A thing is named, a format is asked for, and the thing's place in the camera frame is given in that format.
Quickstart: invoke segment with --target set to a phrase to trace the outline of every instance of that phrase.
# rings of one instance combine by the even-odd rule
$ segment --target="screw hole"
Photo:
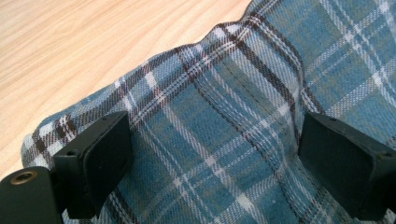
[[[383,155],[386,157],[392,157],[392,153],[390,153],[390,152],[385,152]]]
[[[15,175],[10,182],[12,185],[20,185],[33,180],[36,176],[36,171],[26,171],[21,174]]]
[[[77,154],[78,154],[78,150],[77,149],[70,150],[70,151],[68,151],[66,153],[67,156],[75,156]]]

